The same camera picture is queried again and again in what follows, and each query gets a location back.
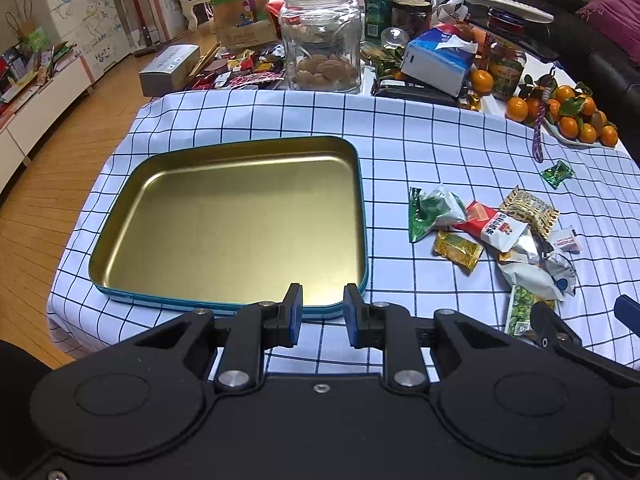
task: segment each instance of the green can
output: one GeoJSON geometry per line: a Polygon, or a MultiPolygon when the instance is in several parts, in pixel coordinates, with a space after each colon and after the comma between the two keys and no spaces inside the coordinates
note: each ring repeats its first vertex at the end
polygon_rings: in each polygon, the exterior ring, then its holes
{"type": "Polygon", "coordinates": [[[380,45],[380,34],[391,27],[392,0],[364,0],[364,38],[380,45]]]}

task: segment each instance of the pink cushion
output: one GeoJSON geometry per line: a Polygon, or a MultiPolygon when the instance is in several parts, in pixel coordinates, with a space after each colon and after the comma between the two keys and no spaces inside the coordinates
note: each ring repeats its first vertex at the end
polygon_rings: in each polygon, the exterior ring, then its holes
{"type": "Polygon", "coordinates": [[[591,0],[576,14],[640,64],[640,0],[591,0]]]}

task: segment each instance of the tangerine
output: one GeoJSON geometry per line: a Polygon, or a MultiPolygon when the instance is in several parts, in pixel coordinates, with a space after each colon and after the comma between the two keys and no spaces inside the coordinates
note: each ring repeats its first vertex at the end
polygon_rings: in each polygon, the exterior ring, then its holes
{"type": "Polygon", "coordinates": [[[507,102],[507,110],[505,115],[512,121],[521,123],[529,115],[529,106],[524,99],[519,97],[512,97],[507,102]]]}
{"type": "Polygon", "coordinates": [[[567,139],[575,139],[578,136],[578,123],[572,117],[563,117],[558,123],[558,129],[567,139]]]}
{"type": "Polygon", "coordinates": [[[525,101],[527,102],[527,108],[529,108],[527,121],[536,120],[538,112],[540,111],[540,107],[542,106],[542,101],[540,99],[536,99],[535,97],[527,97],[525,101]]]}
{"type": "Polygon", "coordinates": [[[494,88],[494,77],[486,70],[475,70],[469,79],[471,86],[479,94],[488,94],[494,88]]]}
{"type": "Polygon", "coordinates": [[[575,97],[574,89],[569,85],[562,85],[556,88],[556,95],[554,96],[554,98],[560,104],[562,104],[562,102],[564,102],[564,100],[568,99],[569,97],[575,97]]]}
{"type": "Polygon", "coordinates": [[[593,97],[585,97],[584,98],[584,106],[582,107],[582,114],[584,116],[590,116],[596,111],[596,103],[593,100],[593,97]]]}
{"type": "Polygon", "coordinates": [[[578,134],[578,140],[587,144],[593,144],[596,141],[596,129],[590,124],[584,123],[578,134]]]}
{"type": "Polygon", "coordinates": [[[554,124],[556,124],[558,122],[558,115],[560,114],[560,102],[555,99],[549,99],[546,104],[548,105],[549,114],[554,124]]]}
{"type": "Polygon", "coordinates": [[[618,143],[618,132],[613,126],[605,126],[602,129],[600,142],[610,148],[615,148],[618,143]]]}

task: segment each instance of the yellow snack packet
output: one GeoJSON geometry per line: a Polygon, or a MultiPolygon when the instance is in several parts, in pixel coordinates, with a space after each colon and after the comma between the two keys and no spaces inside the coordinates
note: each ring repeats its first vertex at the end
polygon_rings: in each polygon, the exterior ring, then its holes
{"type": "Polygon", "coordinates": [[[529,224],[545,240],[560,216],[553,206],[518,186],[511,190],[499,209],[512,218],[529,224]]]}
{"type": "Polygon", "coordinates": [[[433,249],[471,272],[478,263],[484,247],[455,233],[438,231],[433,249]]]}

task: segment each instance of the gold foil wrapper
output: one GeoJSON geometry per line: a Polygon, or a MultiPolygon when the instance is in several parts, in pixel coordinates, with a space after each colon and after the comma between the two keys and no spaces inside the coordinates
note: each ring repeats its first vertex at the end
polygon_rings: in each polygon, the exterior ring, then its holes
{"type": "Polygon", "coordinates": [[[484,247],[455,233],[438,231],[433,249],[471,272],[478,263],[484,247]]]}

